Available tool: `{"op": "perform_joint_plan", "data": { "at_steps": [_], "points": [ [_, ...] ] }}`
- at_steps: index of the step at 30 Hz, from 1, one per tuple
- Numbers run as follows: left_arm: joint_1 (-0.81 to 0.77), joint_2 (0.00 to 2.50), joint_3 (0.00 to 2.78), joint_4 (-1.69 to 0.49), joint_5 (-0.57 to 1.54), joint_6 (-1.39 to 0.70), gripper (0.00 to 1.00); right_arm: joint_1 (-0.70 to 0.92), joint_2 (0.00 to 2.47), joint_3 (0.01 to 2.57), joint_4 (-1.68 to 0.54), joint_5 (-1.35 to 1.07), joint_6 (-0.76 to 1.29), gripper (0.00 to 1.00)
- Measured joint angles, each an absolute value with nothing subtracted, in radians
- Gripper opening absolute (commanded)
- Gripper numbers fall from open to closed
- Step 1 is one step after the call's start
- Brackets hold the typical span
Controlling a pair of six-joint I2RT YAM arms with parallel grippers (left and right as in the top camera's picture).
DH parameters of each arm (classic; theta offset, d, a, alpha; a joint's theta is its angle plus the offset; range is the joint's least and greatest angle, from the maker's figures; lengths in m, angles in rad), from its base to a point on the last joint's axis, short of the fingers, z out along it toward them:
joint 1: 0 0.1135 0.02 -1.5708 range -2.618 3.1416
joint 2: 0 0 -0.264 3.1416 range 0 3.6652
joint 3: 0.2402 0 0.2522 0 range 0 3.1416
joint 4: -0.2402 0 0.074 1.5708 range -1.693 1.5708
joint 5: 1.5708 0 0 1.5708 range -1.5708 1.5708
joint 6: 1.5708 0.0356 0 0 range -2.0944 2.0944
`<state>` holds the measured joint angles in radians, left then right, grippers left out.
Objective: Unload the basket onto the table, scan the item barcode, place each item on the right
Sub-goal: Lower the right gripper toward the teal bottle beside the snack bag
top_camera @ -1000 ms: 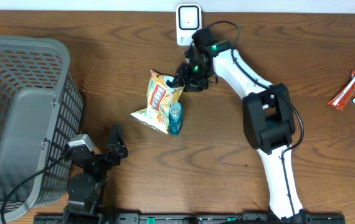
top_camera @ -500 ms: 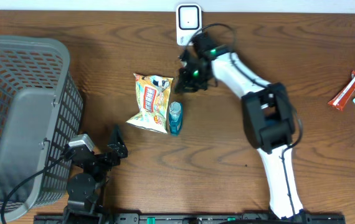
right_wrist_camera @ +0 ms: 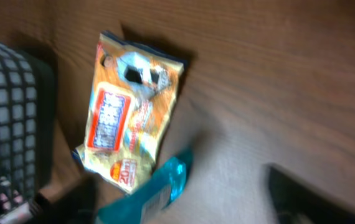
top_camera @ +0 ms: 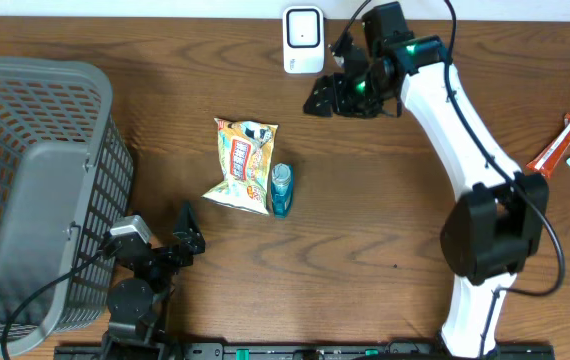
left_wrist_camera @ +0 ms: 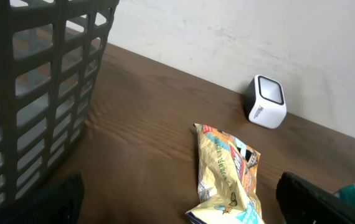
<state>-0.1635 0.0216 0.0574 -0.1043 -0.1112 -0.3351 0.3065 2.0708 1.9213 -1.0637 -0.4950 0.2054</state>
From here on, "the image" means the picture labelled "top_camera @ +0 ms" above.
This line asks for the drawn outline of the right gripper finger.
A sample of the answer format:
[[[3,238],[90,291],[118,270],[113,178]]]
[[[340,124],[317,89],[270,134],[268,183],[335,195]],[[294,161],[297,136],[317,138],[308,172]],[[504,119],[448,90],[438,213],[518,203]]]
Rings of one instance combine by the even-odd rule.
[[[317,117],[332,117],[336,110],[335,100],[335,76],[321,76],[314,82],[303,112]]]
[[[336,40],[336,42],[329,47],[332,57],[340,68],[345,67],[345,57],[351,51],[353,46],[353,37],[351,33],[346,30]]]

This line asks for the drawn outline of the yellow snack bag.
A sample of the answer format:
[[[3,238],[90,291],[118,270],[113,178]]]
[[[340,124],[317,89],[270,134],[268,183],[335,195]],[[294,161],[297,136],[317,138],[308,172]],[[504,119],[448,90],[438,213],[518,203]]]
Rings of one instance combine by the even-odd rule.
[[[202,195],[230,208],[267,215],[267,183],[276,124],[215,117],[223,180]]]

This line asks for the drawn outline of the blue mouthwash bottle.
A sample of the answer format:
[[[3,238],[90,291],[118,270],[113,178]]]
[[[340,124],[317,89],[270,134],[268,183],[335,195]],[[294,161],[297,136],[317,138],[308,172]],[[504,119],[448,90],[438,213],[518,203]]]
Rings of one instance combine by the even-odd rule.
[[[294,174],[291,165],[279,163],[271,172],[271,202],[276,218],[285,218],[292,206]]]

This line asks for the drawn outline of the red snack bar wrapper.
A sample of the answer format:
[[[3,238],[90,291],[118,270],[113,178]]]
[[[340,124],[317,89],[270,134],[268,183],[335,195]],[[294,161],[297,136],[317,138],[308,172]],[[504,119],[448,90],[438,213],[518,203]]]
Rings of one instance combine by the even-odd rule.
[[[564,115],[564,128],[561,133],[548,144],[526,167],[536,173],[550,178],[562,156],[570,146],[570,114]]]

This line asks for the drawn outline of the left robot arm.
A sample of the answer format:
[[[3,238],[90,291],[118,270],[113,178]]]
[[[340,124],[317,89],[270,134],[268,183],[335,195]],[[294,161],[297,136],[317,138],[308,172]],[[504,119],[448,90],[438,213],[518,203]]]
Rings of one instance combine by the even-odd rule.
[[[103,255],[133,272],[109,291],[108,330],[102,359],[182,359],[183,346],[166,333],[173,278],[206,249],[190,203],[183,204],[174,226],[178,242],[154,248],[152,232],[141,216],[116,221],[106,233]]]

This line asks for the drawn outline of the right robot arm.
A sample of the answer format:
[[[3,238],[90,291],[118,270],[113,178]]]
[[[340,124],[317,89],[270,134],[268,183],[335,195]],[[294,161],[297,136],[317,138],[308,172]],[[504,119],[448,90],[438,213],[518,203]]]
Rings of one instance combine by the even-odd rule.
[[[461,86],[451,50],[437,36],[393,29],[358,48],[343,33],[331,47],[341,71],[319,78],[306,113],[372,118],[386,100],[418,121],[441,161],[455,205],[440,232],[454,285],[438,337],[454,359],[550,359],[552,348],[500,344],[496,328],[507,295],[537,254],[549,198],[546,180],[526,174],[487,130]]]

